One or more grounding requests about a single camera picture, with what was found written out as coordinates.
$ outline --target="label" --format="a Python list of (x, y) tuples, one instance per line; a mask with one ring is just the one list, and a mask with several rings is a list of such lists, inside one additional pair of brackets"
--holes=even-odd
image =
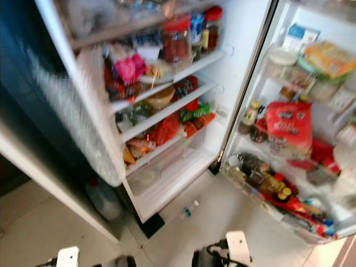
[(242, 120), (242, 122), (245, 124), (245, 125), (253, 125), (255, 124), (255, 120), (256, 120), (256, 117), (257, 117), (257, 110), (253, 110), (251, 108), (248, 108), (245, 112), (245, 115), (244, 115), (244, 118)]
[(209, 30), (205, 29), (201, 32), (201, 39), (202, 39), (202, 47), (207, 49), (209, 44)]

